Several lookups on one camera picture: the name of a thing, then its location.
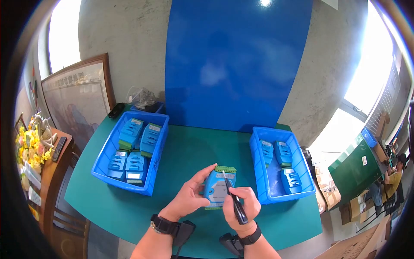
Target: wristwatch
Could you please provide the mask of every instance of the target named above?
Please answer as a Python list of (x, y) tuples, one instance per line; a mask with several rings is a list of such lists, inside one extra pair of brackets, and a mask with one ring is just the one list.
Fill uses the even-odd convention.
[(175, 237), (180, 228), (178, 222), (169, 221), (163, 217), (159, 217), (158, 214), (153, 214), (151, 216), (150, 226), (159, 234), (167, 234)]

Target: cap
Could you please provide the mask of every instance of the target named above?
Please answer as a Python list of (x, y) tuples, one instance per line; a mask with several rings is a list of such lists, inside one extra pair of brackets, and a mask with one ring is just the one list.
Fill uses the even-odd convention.
[(405, 154), (400, 154), (397, 156), (398, 161), (400, 161), (404, 166), (407, 163), (407, 156)]

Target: plastic bag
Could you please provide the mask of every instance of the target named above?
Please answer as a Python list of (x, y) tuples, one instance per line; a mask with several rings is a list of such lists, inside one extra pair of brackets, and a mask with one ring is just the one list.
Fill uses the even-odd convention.
[(153, 92), (147, 88), (131, 87), (128, 91), (126, 103), (134, 105), (137, 109), (145, 109), (145, 106), (153, 105), (157, 102)]

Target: screwdriver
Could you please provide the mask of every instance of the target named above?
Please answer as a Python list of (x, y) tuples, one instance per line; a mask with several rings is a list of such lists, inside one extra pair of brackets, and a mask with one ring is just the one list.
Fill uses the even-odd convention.
[(226, 174), (224, 173), (224, 170), (223, 170), (223, 176), (224, 176), (224, 181), (226, 182), (227, 194), (231, 195), (231, 197), (233, 199), (234, 214), (236, 215), (237, 221), (240, 225), (247, 224), (249, 222), (249, 220), (246, 217), (246, 213), (243, 210), (243, 207), (241, 205), (241, 202), (240, 202), (238, 196), (236, 196), (236, 195), (232, 194), (231, 192), (229, 192), (229, 188), (233, 187), (233, 185), (231, 184), (229, 179), (227, 179)]

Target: artificial flower arrangement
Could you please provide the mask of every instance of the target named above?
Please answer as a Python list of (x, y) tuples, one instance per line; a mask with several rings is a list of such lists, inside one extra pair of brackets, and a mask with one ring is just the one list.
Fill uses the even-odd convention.
[(30, 120), (27, 131), (20, 127), (19, 134), (16, 136), (16, 159), (19, 169), (24, 166), (27, 161), (30, 166), (39, 174), (42, 171), (41, 164), (51, 158), (52, 148), (46, 150), (45, 146), (40, 142), (41, 134), (39, 134), (39, 125), (33, 119)]

